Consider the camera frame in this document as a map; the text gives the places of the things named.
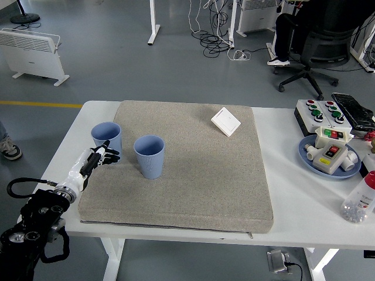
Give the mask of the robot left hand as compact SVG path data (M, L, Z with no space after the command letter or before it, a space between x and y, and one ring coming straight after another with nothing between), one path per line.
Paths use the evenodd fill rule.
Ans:
M84 190L92 171L99 166L109 165L120 161L120 152L109 148L110 141L106 140L96 148L86 149L68 172L68 176L56 186L56 190L64 190L77 196Z

